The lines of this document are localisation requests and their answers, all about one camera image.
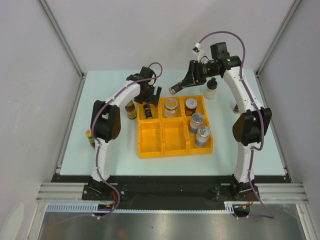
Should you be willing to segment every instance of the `metal profile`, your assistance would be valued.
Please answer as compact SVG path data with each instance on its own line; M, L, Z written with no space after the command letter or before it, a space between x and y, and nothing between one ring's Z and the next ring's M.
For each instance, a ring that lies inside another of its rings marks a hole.
M70 112L70 115L69 115L69 121L68 121L67 126L66 126L65 131L64 131L63 140L62 140L62 143L61 143L60 148L59 148L60 149L59 150L59 154L58 154L58 157L57 157L57 160L56 160L56 164L55 164L55 168L54 168L54 172L52 173L52 175L55 174L55 173L56 174L60 173L60 169L61 169L62 161L63 161L64 155L65 155L65 152L66 152L66 148L67 148L68 140L69 140L69 137L70 137L72 125L74 123L74 119L75 119L75 116L76 116L76 113L77 113L77 108L78 108L78 105L79 105L81 93L82 93L82 90L83 90L84 85L85 85L85 80L86 80L86 75L80 81L78 89L77 89L77 92L75 94L75 97L74 97L74 100L73 100L73 104L72 104L72 109L71 109L71 112Z
M289 26L290 22L293 19L293 16L297 12L301 2L303 0L294 0L294 2L291 4L289 11L287 12L286 16L284 17L284 20L282 21L279 30L277 31L274 39L272 40L272 43L270 47L268 48L266 54L263 57L263 60L257 70L257 75L260 76L262 71L264 70L268 60L270 59L272 53L274 52L275 48L277 47L278 43L280 42L282 36L284 35L287 27Z
M319 239L319 231L317 226L314 225L315 221L312 217L312 211L309 204L297 204L296 209L298 211L300 222L304 231L305 238L307 240Z
M45 214L46 214L46 208L47 208L46 202L39 202L36 205L36 210L34 214L34 218L32 220L31 227L29 231L26 234L26 237L24 239L27 240L37 240L40 234L42 222L44 220Z
M65 50L66 54L68 55L69 59L71 60L71 63L73 65L74 69L78 73L79 77L82 79L84 74L80 68L80 65L79 65L74 53L72 52L71 47L66 40L66 37L64 36L63 32L61 31L61 28L59 27L58 22L57 22L55 16L53 15L47 1L46 0L37 0L37 1L40 4L43 12L45 13L45 15L49 21L49 24L51 25L53 31L55 32L57 38L59 39L63 49Z
M43 183L37 202L88 203L82 200L84 183ZM302 183L257 183L261 199L267 204L306 204L308 198Z
M256 83L258 85L258 88L259 88L259 92L261 94L261 97L262 97L262 102L263 102L263 105L268 108L268 102L267 102L267 99L266 99L266 96L265 96L265 93L264 93L264 90L262 88L262 85L261 85L261 81L260 81L260 78L258 77L257 74L254 74L255 75L255 80L256 80ZM285 159L285 155L284 155L284 151L281 147L281 144L280 144L280 141L279 141L279 136L278 136L278 133L277 133L277 130L275 128L275 124L274 124L274 121L271 119L270 121L270 127L271 127L271 130L272 130L272 133L273 133L273 137L274 137L274 141L275 141L275 145L278 149L278 152L279 152L279 155L280 155L280 159L281 159L281 162L282 162L282 166L284 168L284 172L286 174L289 175L290 179L293 181L293 178L292 176L290 175L290 172L288 171L288 164L286 162L286 159Z

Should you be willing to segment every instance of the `silver lid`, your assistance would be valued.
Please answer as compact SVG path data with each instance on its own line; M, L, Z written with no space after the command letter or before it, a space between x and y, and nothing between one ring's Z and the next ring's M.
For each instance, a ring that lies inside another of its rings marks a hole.
M195 109L198 105L198 102L197 100L195 100L194 98L188 98L186 101L185 101L185 106L188 108L188 109Z
M169 110L175 110L178 107L178 102L173 98L169 98L165 101L164 105Z
M191 117L195 124L202 124L204 122L204 116L200 112L195 112Z
M210 136L211 131L210 128L208 128L207 126L201 126L199 127L197 133L203 138L208 138Z

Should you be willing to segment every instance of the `yellow tray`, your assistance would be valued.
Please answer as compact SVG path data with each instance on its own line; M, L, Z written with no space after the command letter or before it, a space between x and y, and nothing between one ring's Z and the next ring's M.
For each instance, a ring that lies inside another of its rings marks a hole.
M203 114L203 126L210 128L202 95L162 97L159 100L158 107L150 105L153 119L146 119L143 106L139 103L137 104L138 151L140 158L210 154L213 152L214 139L212 134L210 134L204 147L197 147L195 136L189 135L191 116L186 116L185 114L185 104L189 98L197 100L196 112ZM167 99L177 100L177 117L164 117Z

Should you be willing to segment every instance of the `robotic arm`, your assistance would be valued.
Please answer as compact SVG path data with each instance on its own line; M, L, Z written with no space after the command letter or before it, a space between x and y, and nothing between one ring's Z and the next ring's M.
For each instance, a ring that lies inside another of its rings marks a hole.
M100 182L101 178L106 180L110 177L109 155L114 143L112 140L118 137L121 130L120 108L124 108L132 99L141 104L158 105L162 88L158 87L154 94L157 77L153 75L156 75L154 71L144 66L140 73L130 75L116 94L105 101L95 101L90 125L95 137L96 159L91 174L95 181Z
M201 58L205 52L200 50L197 43L193 52L198 55L197 61L189 63L189 69L185 78L172 86L169 91L172 95L184 88L203 85L206 78L220 75L228 84L239 107L240 117L232 128L233 136L238 142L238 156L235 172L233 174L234 192L243 192L251 189L250 180L254 180L254 160L251 162L251 151L258 148L262 140L262 131L265 135L271 120L270 108L263 108L253 94L246 76L240 79L241 60L238 56L230 56L225 42L219 42L211 47L213 61L202 63ZM259 113L262 115L264 129L261 128Z

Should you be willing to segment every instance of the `light blue table surface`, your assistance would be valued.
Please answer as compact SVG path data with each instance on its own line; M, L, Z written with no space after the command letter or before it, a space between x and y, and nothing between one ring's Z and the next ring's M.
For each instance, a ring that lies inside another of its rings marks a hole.
M125 79L139 70L89 71L84 83L72 130L63 157L61 175L91 175L94 168L95 151L90 146L85 131L90 128L93 104L105 100L124 84ZM186 70L164 70L156 85L162 87L161 97L170 97L169 87L186 75ZM247 81L261 103L262 98L254 72L245 70ZM228 85L219 76L214 99L204 99L214 138L211 154L184 155L159 158L139 158L137 120L129 120L125 109L121 109L121 132L115 140L110 157L112 175L231 175L237 164L238 145L232 134L232 126L239 115L234 114L236 101ZM203 86L182 90L176 96L202 95ZM255 175L284 175L285 171L269 127L264 148L255 154Z

